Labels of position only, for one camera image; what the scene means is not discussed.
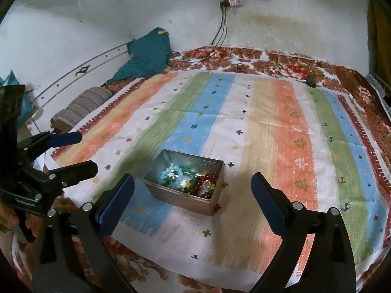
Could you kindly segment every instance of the striped bedspread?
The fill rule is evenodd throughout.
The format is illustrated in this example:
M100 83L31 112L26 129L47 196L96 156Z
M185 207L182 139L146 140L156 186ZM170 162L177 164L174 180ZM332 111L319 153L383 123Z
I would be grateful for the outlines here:
M357 275L390 235L390 173L344 93L249 74L180 71L132 82L79 125L83 141L52 156L60 166L91 159L99 173L66 194L81 205L133 174L136 191L114 238L206 284L248 291L281 243L250 190L258 171L308 209L340 209ZM212 217L149 193L140 178L162 149L224 161L225 187Z

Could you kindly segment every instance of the metal box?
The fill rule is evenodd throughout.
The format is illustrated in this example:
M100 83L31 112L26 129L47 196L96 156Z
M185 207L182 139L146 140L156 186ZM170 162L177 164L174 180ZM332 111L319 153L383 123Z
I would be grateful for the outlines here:
M159 180L162 171L173 164L190 168L197 174L212 173L218 175L212 198L203 199L156 184L155 182ZM223 188L224 162L164 149L151 164L150 169L144 176L144 182L155 198L192 212L212 216Z

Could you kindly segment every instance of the silver rivet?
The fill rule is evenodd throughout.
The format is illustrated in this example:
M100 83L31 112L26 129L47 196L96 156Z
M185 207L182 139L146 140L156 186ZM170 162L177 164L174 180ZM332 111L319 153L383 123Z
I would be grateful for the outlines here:
M53 217L55 215L55 209L50 209L49 211L48 211L48 216L49 217Z
M85 203L82 208L84 211L89 211L92 209L92 203Z
M334 216L338 216L338 215L339 215L339 210L336 209L335 207L331 208L330 212L331 212Z
M294 209L297 209L297 210L302 210L303 209L303 205L301 203L299 203L298 201L295 201L293 204L292 204L292 207Z

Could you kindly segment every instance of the blue stripe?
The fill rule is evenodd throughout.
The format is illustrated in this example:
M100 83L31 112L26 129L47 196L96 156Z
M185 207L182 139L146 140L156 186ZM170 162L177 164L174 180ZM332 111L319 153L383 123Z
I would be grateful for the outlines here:
M160 146L156 156L162 149L200 154L234 79L233 74L212 74L171 136ZM121 221L127 225L131 224L133 229L143 234L154 236L168 218L173 206L155 199L143 181L136 180L135 183L134 195ZM145 206L146 210L140 212L141 206Z
M373 174L372 164L368 159L366 147L362 144L361 138L356 132L349 115L336 95L328 91L324 91L323 93L333 108L334 114L347 138L346 142L348 143L351 154L355 160L368 210L367 240L372 246L373 252L375 252L381 248L384 233L380 230L383 229L387 223L387 210L383 207L384 199L380 196L378 191L375 174Z

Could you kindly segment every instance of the green bangle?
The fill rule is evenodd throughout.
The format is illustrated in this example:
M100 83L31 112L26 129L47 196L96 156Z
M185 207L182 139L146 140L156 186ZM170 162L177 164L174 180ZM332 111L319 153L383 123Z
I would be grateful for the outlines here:
M183 174L190 174L192 176L192 182L190 183L190 186L188 188L185 188L183 190L183 193L189 193L192 191L192 189L194 188L194 186L196 185L196 175L193 173L193 171L190 169L190 168L186 168L186 167L182 167L182 173Z

